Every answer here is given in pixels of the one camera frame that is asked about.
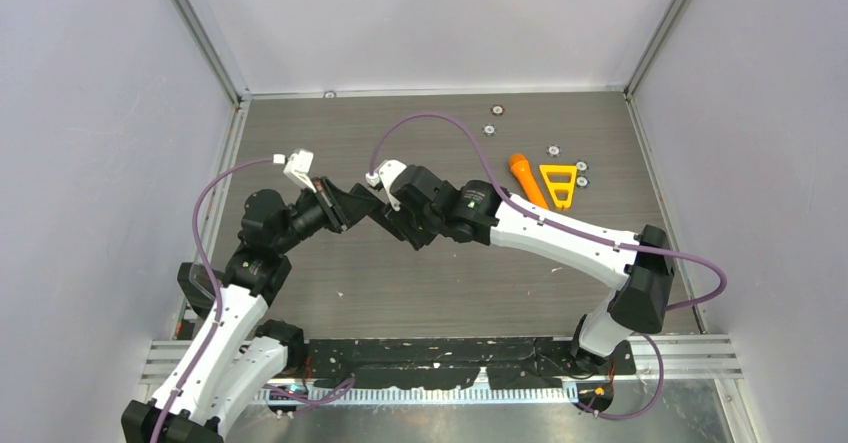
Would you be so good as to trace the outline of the black remote control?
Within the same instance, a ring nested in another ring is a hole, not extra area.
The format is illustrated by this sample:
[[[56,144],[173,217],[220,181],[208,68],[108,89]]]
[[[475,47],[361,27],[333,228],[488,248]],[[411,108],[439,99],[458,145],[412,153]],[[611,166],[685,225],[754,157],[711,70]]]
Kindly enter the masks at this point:
[[[362,184],[354,184],[349,192],[352,198],[352,218],[360,221],[369,217],[378,225],[390,227],[388,211],[392,210],[389,203],[383,202],[372,191]]]

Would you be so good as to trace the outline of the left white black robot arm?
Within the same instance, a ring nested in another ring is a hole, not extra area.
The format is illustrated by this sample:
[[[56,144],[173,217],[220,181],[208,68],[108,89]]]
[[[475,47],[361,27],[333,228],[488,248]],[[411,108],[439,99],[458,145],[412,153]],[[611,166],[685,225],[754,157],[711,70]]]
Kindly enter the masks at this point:
[[[222,442],[275,375],[298,375],[307,361],[300,328],[262,319],[291,272],[288,251],[320,230],[342,233],[380,209],[361,184],[343,191],[318,177],[287,204],[271,189],[245,201],[240,244],[221,277],[200,334],[164,384],[121,417],[129,442]]]

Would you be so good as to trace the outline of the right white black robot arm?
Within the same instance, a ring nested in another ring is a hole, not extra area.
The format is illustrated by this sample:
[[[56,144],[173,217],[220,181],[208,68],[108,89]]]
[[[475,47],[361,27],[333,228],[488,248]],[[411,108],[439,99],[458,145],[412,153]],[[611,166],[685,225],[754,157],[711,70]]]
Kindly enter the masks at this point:
[[[583,316],[571,350],[574,366],[596,373],[620,341],[664,326],[674,269],[666,232],[611,230],[542,209],[492,183],[455,188],[430,170],[386,160],[367,183],[388,197],[384,213],[414,248],[436,237],[525,251],[579,270],[604,283],[609,295]]]

